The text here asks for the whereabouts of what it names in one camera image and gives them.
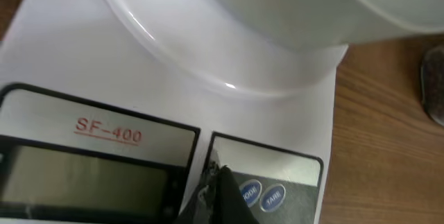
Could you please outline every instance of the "wood grain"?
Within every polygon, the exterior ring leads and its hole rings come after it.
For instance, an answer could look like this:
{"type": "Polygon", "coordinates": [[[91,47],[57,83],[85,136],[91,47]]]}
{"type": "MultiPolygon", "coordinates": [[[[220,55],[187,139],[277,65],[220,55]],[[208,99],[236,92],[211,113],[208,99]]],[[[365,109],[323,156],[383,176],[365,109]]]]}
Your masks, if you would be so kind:
{"type": "MultiPolygon", "coordinates": [[[[20,0],[0,0],[0,36],[20,0]]],[[[353,46],[338,68],[322,224],[444,223],[444,127],[423,112],[419,66],[444,36],[353,46]]]]}

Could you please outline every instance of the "red underline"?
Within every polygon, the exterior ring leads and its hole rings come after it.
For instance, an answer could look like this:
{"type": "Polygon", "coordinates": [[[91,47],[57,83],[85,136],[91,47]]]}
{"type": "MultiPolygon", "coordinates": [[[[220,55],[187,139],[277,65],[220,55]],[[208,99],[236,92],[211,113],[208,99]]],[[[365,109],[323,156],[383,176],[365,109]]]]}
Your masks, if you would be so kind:
{"type": "Polygon", "coordinates": [[[121,144],[129,144],[129,145],[132,145],[132,146],[138,146],[137,144],[128,143],[126,141],[120,141],[120,140],[113,139],[113,138],[108,138],[108,137],[100,137],[100,136],[91,135],[91,134],[83,133],[83,132],[79,132],[79,131],[74,131],[74,133],[77,134],[77,135],[85,135],[85,136],[88,136],[88,137],[94,137],[94,138],[104,139],[104,140],[108,140],[108,141],[116,141],[116,142],[119,142],[121,144]]]}

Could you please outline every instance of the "tare button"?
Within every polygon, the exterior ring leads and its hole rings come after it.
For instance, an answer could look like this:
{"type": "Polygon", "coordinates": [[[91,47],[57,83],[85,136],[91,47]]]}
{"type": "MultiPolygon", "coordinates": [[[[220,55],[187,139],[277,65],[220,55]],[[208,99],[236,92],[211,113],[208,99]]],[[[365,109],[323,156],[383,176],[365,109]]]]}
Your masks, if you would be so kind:
{"type": "Polygon", "coordinates": [[[284,203],[285,188],[282,184],[274,184],[266,189],[261,197],[260,205],[264,212],[273,212],[284,203]]]}
{"type": "Polygon", "coordinates": [[[261,196],[262,184],[256,179],[248,180],[239,187],[239,190],[247,206],[252,207],[261,196]]]}

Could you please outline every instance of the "display screen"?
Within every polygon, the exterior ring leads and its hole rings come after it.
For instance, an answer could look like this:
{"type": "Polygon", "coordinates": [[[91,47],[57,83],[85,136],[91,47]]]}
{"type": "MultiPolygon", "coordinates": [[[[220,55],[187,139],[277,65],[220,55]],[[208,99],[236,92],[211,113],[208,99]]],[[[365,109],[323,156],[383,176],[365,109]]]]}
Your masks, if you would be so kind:
{"type": "Polygon", "coordinates": [[[154,216],[167,172],[147,166],[31,146],[16,146],[1,200],[154,216]]]}

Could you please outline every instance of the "white plastic surface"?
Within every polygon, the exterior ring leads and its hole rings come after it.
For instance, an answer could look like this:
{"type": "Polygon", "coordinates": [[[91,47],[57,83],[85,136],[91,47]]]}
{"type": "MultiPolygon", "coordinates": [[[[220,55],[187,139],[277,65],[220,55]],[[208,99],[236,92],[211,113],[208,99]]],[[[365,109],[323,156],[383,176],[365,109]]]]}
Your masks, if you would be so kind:
{"type": "MultiPolygon", "coordinates": [[[[199,127],[184,203],[198,183],[213,131],[317,156],[324,161],[318,222],[330,162],[334,70],[285,99],[224,97],[154,58],[105,0],[24,0],[0,47],[0,86],[13,82],[199,127]]],[[[0,223],[54,222],[4,218],[0,223]]]]}
{"type": "Polygon", "coordinates": [[[444,31],[442,0],[218,0],[238,20],[293,49],[444,31]]]}
{"type": "Polygon", "coordinates": [[[234,20],[214,0],[106,0],[158,60],[225,95],[279,98],[317,83],[346,46],[293,52],[234,20]]]}

